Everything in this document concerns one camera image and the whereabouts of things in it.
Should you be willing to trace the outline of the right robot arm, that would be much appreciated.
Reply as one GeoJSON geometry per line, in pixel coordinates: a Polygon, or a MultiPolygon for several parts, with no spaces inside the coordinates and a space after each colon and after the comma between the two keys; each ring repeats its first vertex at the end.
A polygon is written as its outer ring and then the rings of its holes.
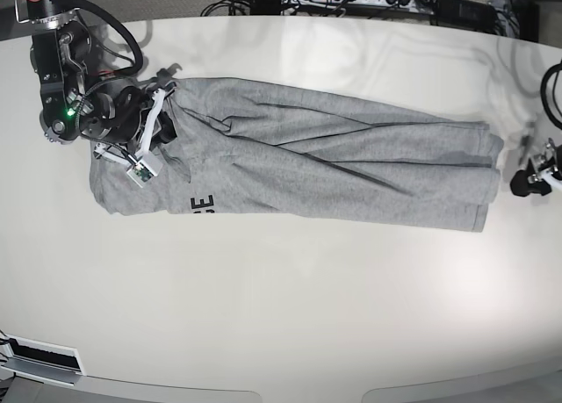
{"type": "Polygon", "coordinates": [[[157,103],[176,87],[168,71],[147,84],[135,77],[144,66],[134,36],[108,11],[88,0],[15,0],[26,7],[33,25],[30,60],[40,81],[40,123],[45,135],[61,144],[78,138],[101,142],[118,153],[133,154],[146,144],[172,142],[172,119],[157,103]],[[100,68],[99,40],[81,13],[100,18],[131,51],[124,68],[100,68]]]}

